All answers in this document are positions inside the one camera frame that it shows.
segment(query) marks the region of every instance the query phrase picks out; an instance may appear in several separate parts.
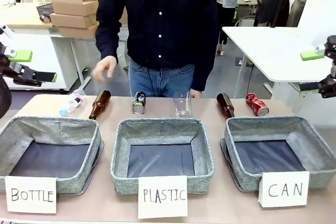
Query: black can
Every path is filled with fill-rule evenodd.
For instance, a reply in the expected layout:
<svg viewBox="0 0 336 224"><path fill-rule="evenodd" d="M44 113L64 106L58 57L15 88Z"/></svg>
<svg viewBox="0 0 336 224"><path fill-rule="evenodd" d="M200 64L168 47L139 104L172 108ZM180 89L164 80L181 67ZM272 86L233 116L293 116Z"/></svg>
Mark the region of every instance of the black can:
<svg viewBox="0 0 336 224"><path fill-rule="evenodd" d="M144 92L137 92L134 96L132 106L135 114L143 114L146 105L146 94Z"/></svg>

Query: clear plastic cup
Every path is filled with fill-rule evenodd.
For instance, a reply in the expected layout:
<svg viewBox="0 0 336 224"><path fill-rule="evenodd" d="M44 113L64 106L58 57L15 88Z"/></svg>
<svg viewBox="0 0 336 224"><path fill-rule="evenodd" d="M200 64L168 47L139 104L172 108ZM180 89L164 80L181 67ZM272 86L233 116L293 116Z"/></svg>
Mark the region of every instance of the clear plastic cup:
<svg viewBox="0 0 336 224"><path fill-rule="evenodd" d="M174 93L174 115L177 118L191 118L190 91Z"/></svg>

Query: blue jeans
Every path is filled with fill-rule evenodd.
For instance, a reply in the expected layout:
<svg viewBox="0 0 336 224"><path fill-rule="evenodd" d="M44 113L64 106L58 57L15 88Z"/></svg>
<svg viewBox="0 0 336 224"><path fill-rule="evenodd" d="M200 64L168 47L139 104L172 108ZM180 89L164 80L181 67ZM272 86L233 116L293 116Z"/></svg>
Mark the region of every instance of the blue jeans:
<svg viewBox="0 0 336 224"><path fill-rule="evenodd" d="M147 97L174 97L174 94L189 91L194 69L193 64L177 69L148 69L130 59L128 76L131 95L142 91Z"/></svg>

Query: dark navy shirt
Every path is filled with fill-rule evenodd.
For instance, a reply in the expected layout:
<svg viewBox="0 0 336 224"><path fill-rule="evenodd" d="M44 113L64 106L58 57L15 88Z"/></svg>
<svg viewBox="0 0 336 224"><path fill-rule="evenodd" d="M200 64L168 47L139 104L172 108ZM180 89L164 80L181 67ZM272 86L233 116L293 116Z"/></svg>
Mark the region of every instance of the dark navy shirt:
<svg viewBox="0 0 336 224"><path fill-rule="evenodd" d="M193 63L192 89L203 91L218 41L216 0L99 0L96 40L102 58L117 56L124 7L128 13L128 55L152 69Z"/></svg>

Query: red can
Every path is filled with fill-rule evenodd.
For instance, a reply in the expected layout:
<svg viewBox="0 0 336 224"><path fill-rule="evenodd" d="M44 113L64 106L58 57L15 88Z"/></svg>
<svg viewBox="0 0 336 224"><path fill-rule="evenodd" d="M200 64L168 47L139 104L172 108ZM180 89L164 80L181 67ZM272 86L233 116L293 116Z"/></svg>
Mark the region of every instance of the red can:
<svg viewBox="0 0 336 224"><path fill-rule="evenodd" d="M269 109L262 100L259 100L254 93L250 93L245 98L246 104L253 109L256 116L265 116L268 114Z"/></svg>

